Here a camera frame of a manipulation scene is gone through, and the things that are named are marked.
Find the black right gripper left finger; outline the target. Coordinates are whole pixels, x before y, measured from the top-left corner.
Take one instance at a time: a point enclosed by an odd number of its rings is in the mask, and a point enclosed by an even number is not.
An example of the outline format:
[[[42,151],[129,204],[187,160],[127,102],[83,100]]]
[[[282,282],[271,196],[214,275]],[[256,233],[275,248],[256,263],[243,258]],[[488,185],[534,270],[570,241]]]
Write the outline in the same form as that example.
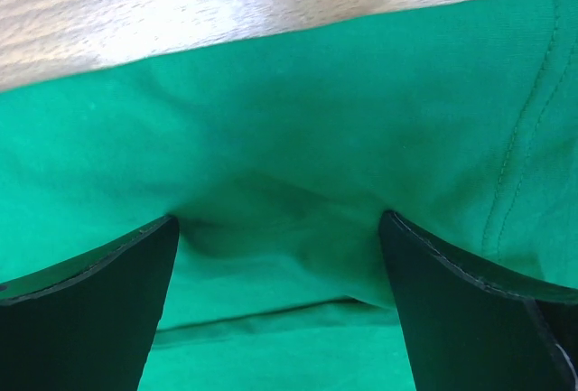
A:
[[[136,390],[179,240],[174,217],[1,284],[3,390]]]

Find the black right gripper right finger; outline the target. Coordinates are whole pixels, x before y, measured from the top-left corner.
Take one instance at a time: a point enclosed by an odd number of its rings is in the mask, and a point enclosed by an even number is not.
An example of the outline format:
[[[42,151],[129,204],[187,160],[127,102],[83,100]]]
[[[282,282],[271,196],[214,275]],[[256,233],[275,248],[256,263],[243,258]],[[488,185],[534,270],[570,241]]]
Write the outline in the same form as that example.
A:
[[[577,388],[577,292],[455,247],[393,211],[380,244],[415,387]]]

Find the green t shirt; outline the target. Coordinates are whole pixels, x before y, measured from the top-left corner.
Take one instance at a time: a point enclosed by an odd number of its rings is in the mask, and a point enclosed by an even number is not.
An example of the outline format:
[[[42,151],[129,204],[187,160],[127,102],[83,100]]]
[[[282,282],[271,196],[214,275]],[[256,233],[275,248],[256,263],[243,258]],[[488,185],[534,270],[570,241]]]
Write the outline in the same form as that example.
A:
[[[165,214],[143,390],[410,390],[393,210],[577,284],[577,0],[475,0],[215,45],[1,96],[1,277]]]

